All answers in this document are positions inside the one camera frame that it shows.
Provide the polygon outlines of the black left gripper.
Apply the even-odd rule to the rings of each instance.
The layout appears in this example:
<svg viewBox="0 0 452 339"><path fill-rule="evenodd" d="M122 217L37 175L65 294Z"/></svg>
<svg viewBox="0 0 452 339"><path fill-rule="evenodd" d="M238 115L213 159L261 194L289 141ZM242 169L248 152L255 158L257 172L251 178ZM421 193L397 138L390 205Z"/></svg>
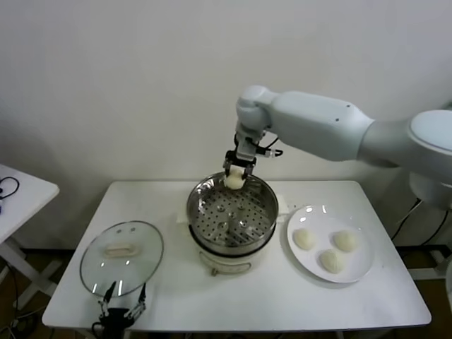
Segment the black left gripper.
<svg viewBox="0 0 452 339"><path fill-rule="evenodd" d="M122 339L126 329L134 325L135 319L138 319L146 308L146 283L143 283L138 302L130 311L125 308L108 309L116 284L117 282L114 281L107 289L103 299L98 302L101 308L99 318L101 339Z"/></svg>

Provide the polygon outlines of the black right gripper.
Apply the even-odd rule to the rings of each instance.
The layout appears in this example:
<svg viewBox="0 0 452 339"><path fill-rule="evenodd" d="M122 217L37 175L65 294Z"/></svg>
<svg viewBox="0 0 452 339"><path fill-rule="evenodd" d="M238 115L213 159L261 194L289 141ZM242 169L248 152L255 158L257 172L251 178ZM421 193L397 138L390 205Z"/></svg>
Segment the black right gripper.
<svg viewBox="0 0 452 339"><path fill-rule="evenodd" d="M245 182L253 173L254 166L256 165L256 158L252 160L243 160L237 157L235 150L228 150L225 154L224 179L227 179L230 175L231 166L244 168L242 173L242 180Z"/></svg>

